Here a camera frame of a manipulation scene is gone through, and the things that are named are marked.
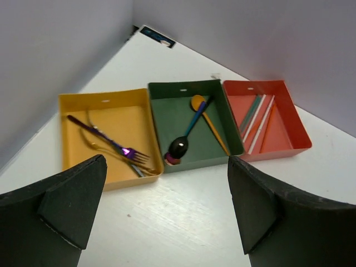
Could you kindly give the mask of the gold fork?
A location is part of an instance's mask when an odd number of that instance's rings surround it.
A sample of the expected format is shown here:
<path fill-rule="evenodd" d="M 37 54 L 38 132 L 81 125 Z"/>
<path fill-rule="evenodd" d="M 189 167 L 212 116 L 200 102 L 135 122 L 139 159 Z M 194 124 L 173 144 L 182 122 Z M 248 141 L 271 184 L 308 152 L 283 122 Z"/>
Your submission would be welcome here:
<path fill-rule="evenodd" d="M 87 121 L 88 121 L 88 124 L 89 124 L 89 120 L 90 119 L 90 114 L 89 114 L 89 110 L 86 110 L 86 118 L 87 118 Z M 145 164 L 139 164 L 139 163 L 136 163 L 136 162 L 133 162 L 129 159 L 127 159 L 126 157 L 122 156 L 122 155 L 119 155 L 118 152 L 116 152 L 113 148 L 113 151 L 111 150 L 108 150 L 104 147 L 101 147 L 99 146 L 98 144 L 94 143 L 94 142 L 91 142 L 85 135 L 84 133 L 84 130 L 81 128 L 80 129 L 80 134 L 81 134 L 81 137 L 83 138 L 84 140 L 84 143 L 90 147 L 91 149 L 93 150 L 101 150 L 103 152 L 107 152 L 109 153 L 111 156 L 115 156 L 117 157 L 118 159 L 120 160 L 123 160 L 125 163 L 129 164 L 131 166 L 131 164 L 134 164 L 136 165 L 143 173 L 151 176 L 151 175 L 158 175 L 159 172 L 157 170 L 154 170 L 154 169 L 150 169 L 149 167 L 145 166 Z"/>

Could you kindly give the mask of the silver teal-handled fork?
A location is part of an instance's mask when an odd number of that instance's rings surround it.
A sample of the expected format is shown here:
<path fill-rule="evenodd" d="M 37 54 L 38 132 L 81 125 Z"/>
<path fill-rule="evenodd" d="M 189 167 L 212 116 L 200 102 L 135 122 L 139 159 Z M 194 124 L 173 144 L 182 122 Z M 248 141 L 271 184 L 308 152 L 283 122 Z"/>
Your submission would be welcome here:
<path fill-rule="evenodd" d="M 134 164 L 131 164 L 131 168 L 138 175 L 138 177 L 145 177 L 144 173 Z"/>

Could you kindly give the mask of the clear white chopstick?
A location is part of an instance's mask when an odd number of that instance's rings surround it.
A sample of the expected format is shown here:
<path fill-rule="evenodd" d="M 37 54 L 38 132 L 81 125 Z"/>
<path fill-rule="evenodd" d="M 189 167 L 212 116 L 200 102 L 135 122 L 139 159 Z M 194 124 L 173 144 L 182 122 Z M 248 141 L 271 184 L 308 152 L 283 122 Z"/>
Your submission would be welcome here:
<path fill-rule="evenodd" d="M 248 135 L 249 135 L 249 133 L 250 133 L 250 131 L 251 131 L 251 128 L 252 128 L 252 126 L 253 126 L 253 124 L 254 124 L 256 118 L 257 118 L 257 115 L 258 115 L 258 113 L 259 113 L 259 111 L 260 111 L 260 109 L 261 109 L 261 107 L 262 107 L 262 104 L 263 104 L 265 98 L 266 98 L 266 95 L 263 95 L 262 97 L 260 97 L 260 100 L 259 100 L 259 102 L 258 102 L 258 105 L 257 105 L 257 107 L 254 109 L 253 116 L 252 116 L 252 118 L 251 118 L 251 120 L 250 120 L 250 122 L 249 122 L 249 124 L 248 124 L 246 133 L 245 133 L 245 135 L 244 135 L 244 137 L 243 137 L 243 142 L 245 142 L 246 139 L 248 138 Z"/>

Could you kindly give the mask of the black spoon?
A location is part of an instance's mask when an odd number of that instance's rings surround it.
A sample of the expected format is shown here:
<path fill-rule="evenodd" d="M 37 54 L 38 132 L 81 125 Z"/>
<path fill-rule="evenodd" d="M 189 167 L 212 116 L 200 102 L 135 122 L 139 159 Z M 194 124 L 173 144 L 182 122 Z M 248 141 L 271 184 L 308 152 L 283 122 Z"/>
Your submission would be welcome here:
<path fill-rule="evenodd" d="M 188 135 L 190 134 L 192 128 L 197 123 L 198 119 L 201 117 L 202 113 L 205 112 L 207 107 L 212 103 L 214 100 L 214 96 L 210 96 L 207 101 L 204 101 L 198 111 L 196 111 L 194 117 L 192 118 L 189 126 L 187 127 L 183 136 L 176 138 L 169 146 L 168 152 L 165 155 L 165 158 L 171 157 L 175 160 L 180 160 L 187 152 L 189 147 L 188 142 Z"/>

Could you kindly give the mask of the orange gold spoon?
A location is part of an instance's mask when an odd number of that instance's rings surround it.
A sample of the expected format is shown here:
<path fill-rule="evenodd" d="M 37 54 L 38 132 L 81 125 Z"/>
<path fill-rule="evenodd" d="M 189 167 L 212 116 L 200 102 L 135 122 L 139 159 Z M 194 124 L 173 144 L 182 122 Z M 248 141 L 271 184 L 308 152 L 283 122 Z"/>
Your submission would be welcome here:
<path fill-rule="evenodd" d="M 193 108 L 193 110 L 198 111 L 200 105 L 205 101 L 204 97 L 201 95 L 195 95 L 192 97 L 191 99 L 191 106 Z M 214 124 L 212 123 L 212 121 L 210 120 L 209 116 L 207 115 L 206 112 L 202 113 L 206 123 L 209 125 L 210 130 L 212 131 L 212 133 L 214 134 L 215 138 L 217 139 L 217 141 L 219 142 L 220 146 L 222 147 L 222 149 L 225 151 L 225 153 L 229 156 L 230 153 L 224 143 L 224 141 L 222 140 L 221 136 L 219 135 L 217 129 L 215 128 Z"/>

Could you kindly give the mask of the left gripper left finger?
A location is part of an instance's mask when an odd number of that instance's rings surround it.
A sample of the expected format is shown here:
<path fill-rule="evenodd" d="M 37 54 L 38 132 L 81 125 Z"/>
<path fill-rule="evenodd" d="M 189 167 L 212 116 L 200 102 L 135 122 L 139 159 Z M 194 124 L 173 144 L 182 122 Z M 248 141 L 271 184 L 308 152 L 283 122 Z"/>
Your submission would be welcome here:
<path fill-rule="evenodd" d="M 107 175 L 95 155 L 1 195 L 1 266 L 77 266 Z"/>

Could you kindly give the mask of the iridescent blue purple spoon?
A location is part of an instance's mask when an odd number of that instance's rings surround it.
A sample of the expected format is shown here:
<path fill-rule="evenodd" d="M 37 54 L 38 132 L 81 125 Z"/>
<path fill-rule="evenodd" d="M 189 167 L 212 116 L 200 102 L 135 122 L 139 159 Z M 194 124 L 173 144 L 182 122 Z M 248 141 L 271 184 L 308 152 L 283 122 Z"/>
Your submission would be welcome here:
<path fill-rule="evenodd" d="M 178 165 L 181 162 L 181 158 L 186 154 L 189 148 L 188 135 L 190 134 L 192 128 L 197 123 L 198 119 L 202 115 L 205 110 L 206 102 L 203 101 L 198 110 L 195 112 L 194 117 L 192 118 L 187 130 L 185 131 L 183 136 L 177 137 L 170 143 L 167 153 L 164 155 L 164 161 L 166 164 L 170 166 Z"/>

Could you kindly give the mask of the orange chopstick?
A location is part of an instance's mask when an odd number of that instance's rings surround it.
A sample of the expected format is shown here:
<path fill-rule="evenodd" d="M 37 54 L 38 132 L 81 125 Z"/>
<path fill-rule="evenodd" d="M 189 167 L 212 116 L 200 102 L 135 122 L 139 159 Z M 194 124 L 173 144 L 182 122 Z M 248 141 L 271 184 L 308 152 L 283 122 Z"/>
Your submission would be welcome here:
<path fill-rule="evenodd" d="M 256 122 L 256 123 L 253 125 L 253 127 L 251 128 L 251 130 L 250 130 L 250 132 L 249 132 L 249 134 L 248 134 L 248 136 L 247 136 L 247 138 L 246 138 L 246 140 L 245 140 L 245 142 L 244 142 L 244 145 L 245 145 L 245 146 L 249 146 L 249 144 L 252 143 L 252 141 L 253 141 L 253 139 L 254 139 L 254 136 L 255 136 L 255 134 L 256 134 L 258 128 L 259 128 L 260 123 L 261 123 L 261 120 L 258 121 L 258 122 Z"/>
<path fill-rule="evenodd" d="M 268 123 L 267 123 L 266 129 L 265 129 L 265 133 L 264 133 L 263 140 L 262 140 L 262 143 L 261 143 L 261 147 L 260 147 L 260 150 L 259 150 L 260 154 L 262 154 L 265 151 L 265 146 L 266 146 L 266 142 L 267 142 L 267 139 L 268 139 L 268 136 L 269 136 L 269 133 L 270 133 L 271 122 L 273 120 L 275 110 L 276 110 L 276 103 L 274 103 L 272 105 L 272 108 L 271 108 L 271 111 L 270 111 L 270 115 L 269 115 L 269 118 L 268 118 Z"/>

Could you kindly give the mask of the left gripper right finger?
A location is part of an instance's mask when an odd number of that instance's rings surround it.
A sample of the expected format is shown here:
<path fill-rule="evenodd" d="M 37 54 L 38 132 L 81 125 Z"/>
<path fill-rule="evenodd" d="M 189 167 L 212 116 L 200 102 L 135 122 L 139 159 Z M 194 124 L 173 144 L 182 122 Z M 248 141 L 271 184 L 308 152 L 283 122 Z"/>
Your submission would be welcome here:
<path fill-rule="evenodd" d="M 252 266 L 354 266 L 355 206 L 311 194 L 232 156 L 228 182 Z"/>

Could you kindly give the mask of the purple fork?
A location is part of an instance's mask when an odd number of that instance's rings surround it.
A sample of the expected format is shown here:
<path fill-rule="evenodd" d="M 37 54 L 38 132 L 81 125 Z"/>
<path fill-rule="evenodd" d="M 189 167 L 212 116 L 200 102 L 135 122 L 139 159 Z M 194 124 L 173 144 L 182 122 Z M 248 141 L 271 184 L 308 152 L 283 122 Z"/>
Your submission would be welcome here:
<path fill-rule="evenodd" d="M 95 126 L 91 120 L 89 120 L 89 125 L 83 123 L 76 117 L 72 115 L 67 115 L 66 116 L 71 122 L 74 124 L 78 125 L 81 128 L 84 128 L 88 132 L 101 137 L 104 139 L 116 152 L 118 152 L 119 155 L 122 155 L 126 157 L 127 159 L 139 163 L 139 164 L 145 164 L 148 162 L 150 157 L 146 154 L 143 154 L 131 147 L 123 147 L 120 144 L 118 144 L 116 141 L 108 137 L 103 131 L 101 131 L 97 126 Z"/>

